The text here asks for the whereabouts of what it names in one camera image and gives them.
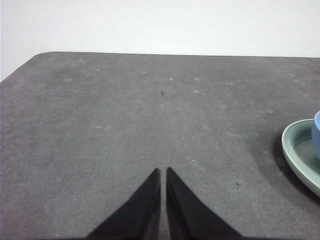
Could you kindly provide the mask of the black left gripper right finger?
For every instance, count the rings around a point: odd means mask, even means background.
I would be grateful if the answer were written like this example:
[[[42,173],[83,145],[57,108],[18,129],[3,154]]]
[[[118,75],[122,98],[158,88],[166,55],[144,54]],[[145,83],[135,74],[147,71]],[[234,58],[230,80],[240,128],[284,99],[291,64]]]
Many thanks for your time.
[[[237,239],[241,234],[210,210],[169,167],[166,211],[172,240]]]

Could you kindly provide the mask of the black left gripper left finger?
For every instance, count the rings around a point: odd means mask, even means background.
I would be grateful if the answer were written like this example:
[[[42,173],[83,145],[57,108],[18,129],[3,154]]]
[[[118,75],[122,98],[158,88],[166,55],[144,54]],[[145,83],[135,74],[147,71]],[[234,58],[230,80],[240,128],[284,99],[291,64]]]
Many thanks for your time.
[[[88,240],[156,240],[161,214],[161,171],[155,168],[132,196],[96,227]]]

